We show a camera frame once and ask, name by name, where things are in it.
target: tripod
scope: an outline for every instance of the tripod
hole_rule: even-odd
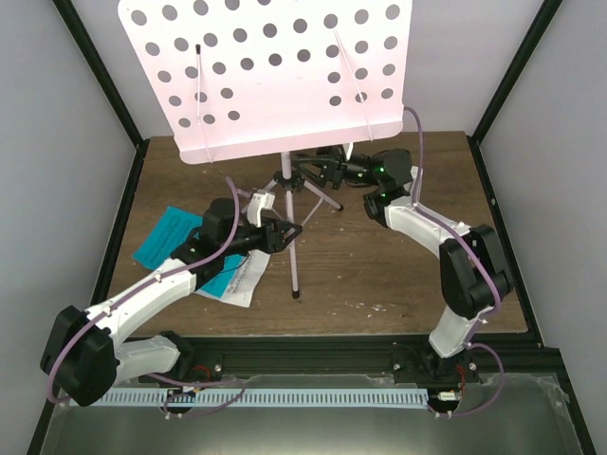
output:
[[[339,202],[330,198],[327,194],[321,191],[318,187],[311,184],[302,177],[299,171],[293,171],[291,165],[291,156],[289,152],[281,153],[281,170],[274,174],[274,177],[263,187],[264,191],[271,191],[275,186],[280,185],[285,191],[285,206],[286,206],[286,220],[289,223],[295,223],[295,210],[293,208],[293,191],[300,191],[305,188],[317,196],[319,196],[319,202],[316,204],[302,222],[302,226],[308,222],[314,212],[321,206],[322,202],[326,202],[331,207],[334,207],[338,211],[343,210],[343,205]],[[242,213],[246,213],[248,204],[246,204],[241,210]],[[291,261],[291,285],[292,285],[292,296],[293,299],[300,297],[300,286],[297,277],[297,255],[295,253],[295,242],[292,242],[288,246],[289,256]]]

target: wooden tabletop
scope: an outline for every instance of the wooden tabletop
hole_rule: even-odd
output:
[[[487,202],[463,133],[428,133],[421,200],[453,220],[492,225]],[[410,150],[417,160],[416,135],[357,144],[356,153],[387,148]],[[230,197],[224,177],[250,191],[262,188],[280,169],[278,155],[191,166],[179,160],[170,137],[152,140],[122,240],[110,295],[149,272],[132,255],[167,206],[202,215],[212,199]],[[322,204],[296,240],[302,296],[291,298],[288,252],[271,257],[250,308],[198,295],[182,299],[144,324],[137,335],[174,330],[183,336],[345,335],[427,333],[445,302],[436,258],[408,237],[369,220],[362,195],[369,190],[343,185],[326,192],[345,210]],[[282,190],[274,207],[284,213]],[[296,222],[317,203],[309,191],[296,193]],[[489,332],[523,332],[524,318],[515,294],[491,319]]]

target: robotic arm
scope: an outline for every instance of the robotic arm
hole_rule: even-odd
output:
[[[261,215],[271,209],[274,195],[256,193],[236,235],[222,255],[192,269],[190,264],[211,256],[226,241],[234,221],[231,199],[215,199],[204,213],[204,223],[190,232],[188,239],[171,253],[157,270],[124,292],[84,311],[74,306],[65,308],[55,319],[41,360],[49,373],[55,359],[67,342],[92,319],[105,313],[61,364],[55,383],[79,405],[88,406],[101,398],[114,384],[147,373],[170,373],[183,378],[193,365],[189,344],[173,332],[164,332],[141,341],[125,342],[144,322],[174,301],[200,289],[219,275],[229,255],[247,255],[258,249],[267,254],[283,251],[301,232],[302,227]],[[175,271],[167,278],[166,272]],[[118,299],[130,296],[150,279],[153,284],[136,292],[122,306],[111,310]]]
[[[510,293],[514,281],[495,231],[486,225],[470,227],[452,221],[414,202],[410,190],[418,178],[411,155],[402,149],[373,156],[351,155],[342,146],[323,147],[316,155],[297,154],[294,166],[320,187],[341,183],[370,188],[363,195],[364,208],[372,220],[402,232],[428,249],[440,263],[441,288],[447,307],[430,334],[430,344],[441,358],[462,352],[495,300],[467,252],[440,224],[454,230],[470,246],[498,289],[500,299]]]

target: hole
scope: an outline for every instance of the hole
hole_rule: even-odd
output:
[[[298,33],[304,33],[307,30],[307,22],[304,19],[298,19],[293,23],[293,29]]]
[[[226,72],[226,66],[221,62],[217,62],[216,64],[212,64],[212,70],[216,74],[224,74]]]
[[[354,15],[354,21],[357,24],[364,24],[369,20],[369,12],[366,9],[359,9],[357,13]]]
[[[190,79],[196,79],[198,77],[198,70],[193,66],[188,66],[186,68],[186,76],[188,76]]]
[[[226,8],[230,11],[236,11],[240,8],[240,0],[226,0]]]
[[[331,83],[338,83],[341,79],[340,73],[330,73],[329,76],[327,77],[327,79],[329,80],[329,82]]]
[[[204,16],[209,12],[209,5],[204,0],[196,0],[193,2],[193,10],[199,16]]]
[[[145,17],[143,11],[139,11],[138,9],[131,13],[131,20],[138,26],[145,26],[148,22],[148,18]]]
[[[398,7],[398,5],[390,5],[386,9],[386,17],[391,21],[397,18],[398,14],[400,14],[400,8]]]
[[[357,77],[357,79],[362,80],[369,75],[369,71],[367,71],[367,68],[359,68],[354,75]]]
[[[272,66],[278,66],[283,62],[283,58],[278,54],[272,54],[267,59]]]
[[[338,16],[335,14],[327,14],[324,17],[324,26],[327,28],[335,28],[338,24]]]
[[[188,50],[188,47],[190,47],[190,45],[184,38],[177,38],[175,40],[175,48],[177,50],[180,50],[181,52],[185,52],[186,50]]]
[[[240,66],[249,71],[250,69],[253,69],[253,60],[246,58],[240,61]]]
[[[334,57],[337,57],[339,53],[340,53],[340,49],[336,45],[330,45],[326,49],[326,56],[331,59]]]
[[[168,71],[158,71],[158,78],[160,79],[161,82],[170,82],[171,81],[171,75],[169,74]]]
[[[226,100],[229,100],[231,97],[234,96],[234,92],[232,92],[230,88],[222,88],[221,96],[224,97]]]
[[[155,57],[160,53],[160,47],[156,43],[148,43],[145,45],[145,51],[151,56]]]
[[[162,7],[162,15],[167,21],[174,21],[177,18],[177,10],[172,5]]]
[[[381,70],[384,76],[392,76],[393,74],[395,74],[395,71],[396,68],[393,64],[386,64]]]
[[[243,43],[247,40],[247,33],[243,29],[237,28],[233,33],[233,37],[238,43]]]
[[[398,39],[396,38],[396,36],[389,36],[388,38],[386,38],[386,41],[383,42],[383,46],[386,49],[394,49],[397,44]]]
[[[307,49],[302,49],[297,53],[297,60],[300,62],[307,62],[310,60],[310,51]]]
[[[366,41],[359,41],[354,46],[354,49],[356,50],[357,53],[364,54],[367,51],[367,49],[369,49],[369,44]]]
[[[213,35],[212,33],[207,33],[205,35],[205,37],[202,39],[202,41],[204,41],[205,45],[207,45],[208,47],[217,46],[217,37],[215,35]]]
[[[265,24],[264,25],[264,34],[268,38],[274,38],[276,36],[277,31],[278,30],[276,29],[276,26],[274,24]]]

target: gray wall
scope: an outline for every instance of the gray wall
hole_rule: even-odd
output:
[[[50,1],[0,14],[0,453],[26,453],[58,311],[86,306],[134,148]]]
[[[483,155],[546,344],[607,453],[607,3],[563,2]]]
[[[120,25],[118,0],[73,2],[141,133],[172,136]],[[541,3],[414,0],[405,102],[427,130],[472,133]],[[414,129],[410,118],[405,128]]]

